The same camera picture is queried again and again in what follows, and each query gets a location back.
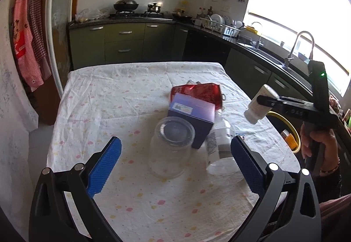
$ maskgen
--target bracelet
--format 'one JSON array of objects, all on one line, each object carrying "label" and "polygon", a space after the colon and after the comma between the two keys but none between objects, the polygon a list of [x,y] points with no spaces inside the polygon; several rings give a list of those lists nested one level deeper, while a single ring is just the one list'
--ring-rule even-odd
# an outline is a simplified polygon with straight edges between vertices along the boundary
[{"label": "bracelet", "polygon": [[333,173],[333,172],[335,172],[335,171],[339,168],[339,165],[340,165],[340,158],[339,158],[339,161],[338,161],[338,165],[337,165],[335,168],[333,168],[333,169],[330,170],[330,171],[322,171],[322,170],[321,170],[321,173],[322,173],[322,174],[330,174],[330,173]]}]

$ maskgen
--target clear plastic cup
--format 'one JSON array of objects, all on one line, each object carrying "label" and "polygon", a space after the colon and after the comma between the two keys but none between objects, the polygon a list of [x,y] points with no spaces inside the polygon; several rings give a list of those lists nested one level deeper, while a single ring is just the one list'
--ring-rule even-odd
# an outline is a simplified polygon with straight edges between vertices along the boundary
[{"label": "clear plastic cup", "polygon": [[154,175],[161,178],[181,175],[190,158],[194,137],[194,127],[185,119],[163,118],[150,142],[148,164]]}]

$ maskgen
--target floor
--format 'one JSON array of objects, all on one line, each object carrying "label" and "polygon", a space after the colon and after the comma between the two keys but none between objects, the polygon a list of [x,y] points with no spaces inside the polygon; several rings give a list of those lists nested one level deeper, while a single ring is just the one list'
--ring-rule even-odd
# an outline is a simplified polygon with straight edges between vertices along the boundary
[{"label": "floor", "polygon": [[54,125],[39,124],[38,129],[29,133],[29,174],[33,187],[39,179],[40,173],[46,167],[46,157],[51,143]]}]

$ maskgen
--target person's hand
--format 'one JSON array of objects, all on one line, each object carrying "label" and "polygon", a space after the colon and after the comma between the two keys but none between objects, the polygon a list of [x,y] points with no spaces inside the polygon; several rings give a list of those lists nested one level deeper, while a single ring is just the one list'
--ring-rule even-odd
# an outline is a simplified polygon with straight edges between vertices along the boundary
[{"label": "person's hand", "polygon": [[324,151],[324,161],[321,166],[321,171],[330,171],[336,168],[339,164],[338,156],[338,143],[335,138],[334,131],[332,129],[325,131],[312,131],[310,136],[305,135],[305,124],[301,126],[301,154],[305,159],[306,157],[311,157],[312,152],[309,148],[310,142],[313,139],[314,141],[321,142],[325,145]]}]

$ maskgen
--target white floral tablecloth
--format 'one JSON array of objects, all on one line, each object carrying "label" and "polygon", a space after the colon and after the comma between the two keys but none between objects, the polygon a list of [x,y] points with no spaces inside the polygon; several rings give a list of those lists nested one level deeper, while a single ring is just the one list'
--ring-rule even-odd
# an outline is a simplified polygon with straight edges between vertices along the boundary
[{"label": "white floral tablecloth", "polygon": [[[227,186],[206,174],[206,150],[192,150],[185,172],[171,180],[148,170],[150,139],[167,115],[172,86],[189,79],[221,85],[226,95],[224,116],[249,147],[283,170],[298,171],[287,144],[264,118],[256,125],[245,119],[249,98],[213,63],[119,64],[83,68],[69,74],[47,158],[54,171],[71,169],[106,145],[122,140],[122,155],[94,200],[125,242],[228,241],[252,210],[258,196],[244,179]],[[82,234],[89,236],[66,194]]]}]

